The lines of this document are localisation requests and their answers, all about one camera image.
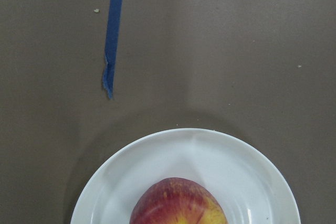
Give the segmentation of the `red yellow apple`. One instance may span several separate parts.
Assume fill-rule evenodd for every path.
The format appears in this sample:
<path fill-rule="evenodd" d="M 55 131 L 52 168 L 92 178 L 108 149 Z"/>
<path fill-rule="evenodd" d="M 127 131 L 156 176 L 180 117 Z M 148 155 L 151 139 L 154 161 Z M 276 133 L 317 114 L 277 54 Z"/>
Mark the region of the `red yellow apple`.
<path fill-rule="evenodd" d="M 129 223 L 228 223 L 215 197 L 198 183 L 178 177 L 153 184 L 138 200 Z"/>

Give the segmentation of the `white round plate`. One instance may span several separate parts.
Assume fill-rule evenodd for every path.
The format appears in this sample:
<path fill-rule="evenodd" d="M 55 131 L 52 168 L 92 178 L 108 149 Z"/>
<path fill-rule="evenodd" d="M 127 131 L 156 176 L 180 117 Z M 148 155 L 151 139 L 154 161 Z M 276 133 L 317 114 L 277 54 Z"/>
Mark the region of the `white round plate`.
<path fill-rule="evenodd" d="M 193 180 L 221 205 L 229 223 L 300 223 L 293 193 L 260 151 L 230 135 L 172 129 L 143 137 L 113 154 L 92 175 L 71 223 L 128 223 L 153 184 Z"/>

